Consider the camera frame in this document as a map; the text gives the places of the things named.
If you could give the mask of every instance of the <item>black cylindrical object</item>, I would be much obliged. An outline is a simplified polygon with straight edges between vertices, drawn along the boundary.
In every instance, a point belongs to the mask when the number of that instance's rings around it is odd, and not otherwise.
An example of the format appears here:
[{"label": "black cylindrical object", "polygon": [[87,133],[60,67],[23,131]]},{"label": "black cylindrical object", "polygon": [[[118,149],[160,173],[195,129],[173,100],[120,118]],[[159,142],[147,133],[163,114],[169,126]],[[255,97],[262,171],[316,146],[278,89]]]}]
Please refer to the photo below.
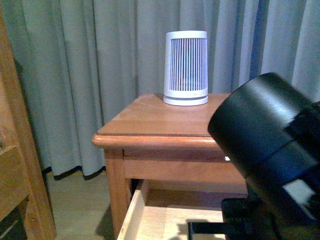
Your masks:
[{"label": "black cylindrical object", "polygon": [[291,134],[295,126],[288,130],[311,105],[278,75],[266,73],[233,92],[208,125],[211,136],[254,192],[286,226],[316,221],[287,187],[319,167],[319,159],[303,144],[308,137],[299,140]]}]

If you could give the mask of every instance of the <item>wooden furniture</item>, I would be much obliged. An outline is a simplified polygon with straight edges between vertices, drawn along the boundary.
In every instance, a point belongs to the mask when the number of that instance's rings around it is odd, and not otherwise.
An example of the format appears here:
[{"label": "wooden furniture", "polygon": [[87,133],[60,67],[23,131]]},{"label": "wooden furniture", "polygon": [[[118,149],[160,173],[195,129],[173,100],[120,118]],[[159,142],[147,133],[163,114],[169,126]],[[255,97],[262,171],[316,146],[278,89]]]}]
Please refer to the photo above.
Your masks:
[{"label": "wooden furniture", "polygon": [[[188,222],[223,222],[221,201],[241,194],[163,190],[144,180],[135,191],[118,240],[187,240]],[[222,240],[223,234],[193,239]]]},{"label": "wooden furniture", "polygon": [[53,240],[50,210],[0,10],[0,221],[17,205],[29,240]]},{"label": "wooden furniture", "polygon": [[227,96],[210,94],[207,104],[174,106],[162,95],[144,94],[93,136],[105,149],[116,236],[130,204],[131,179],[152,180],[160,189],[246,192],[245,180],[207,132]]}]

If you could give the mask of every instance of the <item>vertical slots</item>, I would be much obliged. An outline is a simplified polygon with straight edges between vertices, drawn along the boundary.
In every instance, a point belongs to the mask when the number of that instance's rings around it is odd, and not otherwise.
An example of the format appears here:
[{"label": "vertical slots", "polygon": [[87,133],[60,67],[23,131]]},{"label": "vertical slots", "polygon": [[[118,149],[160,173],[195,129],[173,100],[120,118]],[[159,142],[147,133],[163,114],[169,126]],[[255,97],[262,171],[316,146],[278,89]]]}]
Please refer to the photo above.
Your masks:
[{"label": "vertical slots", "polygon": [[199,91],[208,87],[207,39],[171,39],[169,89]]}]

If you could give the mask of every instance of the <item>beige carpet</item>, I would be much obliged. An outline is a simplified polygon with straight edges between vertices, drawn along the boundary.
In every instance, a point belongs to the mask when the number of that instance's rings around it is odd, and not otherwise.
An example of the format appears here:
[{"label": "beige carpet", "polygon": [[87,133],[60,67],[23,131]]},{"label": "beige carpet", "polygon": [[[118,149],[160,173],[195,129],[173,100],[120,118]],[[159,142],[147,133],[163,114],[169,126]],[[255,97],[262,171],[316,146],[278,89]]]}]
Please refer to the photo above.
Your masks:
[{"label": "beige carpet", "polygon": [[80,173],[55,181],[47,175],[55,240],[113,240],[107,176],[85,181]]}]

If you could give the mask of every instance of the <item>nightstand leg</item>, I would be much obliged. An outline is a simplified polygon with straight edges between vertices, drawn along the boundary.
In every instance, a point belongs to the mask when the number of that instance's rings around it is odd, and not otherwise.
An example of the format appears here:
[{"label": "nightstand leg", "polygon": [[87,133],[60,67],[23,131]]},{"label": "nightstand leg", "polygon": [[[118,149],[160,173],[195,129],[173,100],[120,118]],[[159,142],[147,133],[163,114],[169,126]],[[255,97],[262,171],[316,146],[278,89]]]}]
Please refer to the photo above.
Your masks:
[{"label": "nightstand leg", "polygon": [[126,217],[131,198],[131,179],[125,178],[124,151],[122,149],[104,150],[106,174],[114,235],[117,239]]}]

